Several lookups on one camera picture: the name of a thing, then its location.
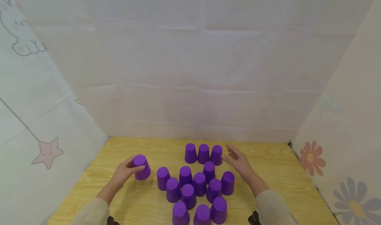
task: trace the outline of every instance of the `wood grain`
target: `wood grain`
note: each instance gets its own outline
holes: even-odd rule
[[[176,178],[184,165],[191,168],[193,175],[202,171],[203,165],[189,165],[184,161],[185,145],[189,142],[194,143],[196,148],[202,143],[208,144],[210,148],[226,144],[220,141],[110,138],[47,224],[70,224],[83,206],[108,182],[117,165],[137,153],[147,157],[151,176],[145,181],[131,177],[115,196],[110,206],[110,215],[121,225],[171,224],[173,204],[167,202],[165,192],[157,188],[156,171],[165,166],[171,176]],[[288,145],[247,142],[232,144],[246,153],[254,170],[271,189],[278,191],[300,225],[337,224]],[[253,195],[235,170],[225,162],[216,167],[217,178],[220,179],[226,170],[235,173],[236,182],[233,195],[225,197],[228,202],[228,219],[225,224],[249,224],[247,219],[256,209]],[[197,205],[202,203],[210,206],[206,197],[197,198]],[[193,224],[194,213],[195,208],[190,210],[190,224]]]

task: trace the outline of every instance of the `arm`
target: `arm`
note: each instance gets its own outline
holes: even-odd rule
[[[121,162],[110,181],[98,195],[86,205],[72,221],[72,225],[105,225],[109,214],[109,206],[116,193],[123,187],[128,178],[144,169],[144,166],[133,167],[134,155]]]
[[[246,155],[232,145],[226,145],[229,156],[222,158],[240,174],[243,181],[248,184],[260,214],[262,225],[296,225],[286,203],[251,168]]]

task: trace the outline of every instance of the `left hand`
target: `left hand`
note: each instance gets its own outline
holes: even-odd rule
[[[111,185],[115,186],[116,188],[120,190],[131,175],[145,168],[144,165],[139,167],[133,167],[133,160],[138,155],[140,154],[133,155],[118,165],[114,175],[112,176],[109,182]]]

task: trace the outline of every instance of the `yellow flower center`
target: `yellow flower center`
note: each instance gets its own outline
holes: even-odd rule
[[[312,163],[314,161],[314,155],[312,155],[312,153],[309,153],[307,155],[307,161],[310,162],[310,163]]]
[[[350,201],[349,203],[350,210],[359,218],[365,217],[364,209],[361,207],[361,205],[356,201]]]

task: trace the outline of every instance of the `upside-down cup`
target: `upside-down cup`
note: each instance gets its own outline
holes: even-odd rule
[[[161,167],[157,170],[156,173],[157,176],[157,187],[161,191],[166,190],[166,182],[171,178],[171,175],[169,174],[169,171],[166,167]]]
[[[185,162],[188,164],[193,164],[196,161],[196,146],[193,143],[189,143],[185,146]]]
[[[210,155],[210,161],[215,164],[215,166],[222,164],[222,147],[219,145],[215,145],[212,149],[212,153]]]
[[[210,208],[210,218],[215,224],[223,224],[228,216],[228,204],[223,197],[216,197]]]
[[[205,204],[197,207],[193,218],[193,225],[211,225],[210,210]]]
[[[177,202],[172,209],[172,224],[173,225],[188,225],[190,223],[190,214],[185,203]]]
[[[234,181],[235,181],[235,176],[232,172],[226,171],[221,178],[221,184],[222,184],[222,189],[221,192],[223,195],[232,195],[234,192]]]
[[[216,197],[222,196],[221,187],[220,180],[214,178],[210,181],[208,190],[206,191],[206,199],[210,203],[213,203]]]
[[[206,193],[206,178],[201,172],[197,172],[193,177],[193,188],[197,197],[203,197]]]
[[[178,202],[181,198],[181,188],[177,178],[170,178],[166,184],[166,198],[168,202]]]
[[[138,155],[133,160],[133,167],[138,167],[138,166],[142,166],[142,165],[145,165],[146,167],[142,171],[135,173],[135,178],[137,180],[145,180],[151,174],[151,168],[148,165],[147,158],[144,155]]]
[[[191,169],[188,166],[183,166],[180,169],[180,176],[179,176],[179,181],[180,181],[180,187],[182,188],[184,185],[187,183],[193,184],[193,178],[191,176]]]
[[[202,173],[205,175],[206,184],[208,185],[210,180],[216,177],[215,165],[210,161],[206,162]]]
[[[201,165],[209,161],[209,147],[207,144],[201,144],[198,148],[197,161]]]
[[[191,184],[186,184],[181,189],[181,201],[185,203],[188,210],[196,206],[196,194]]]

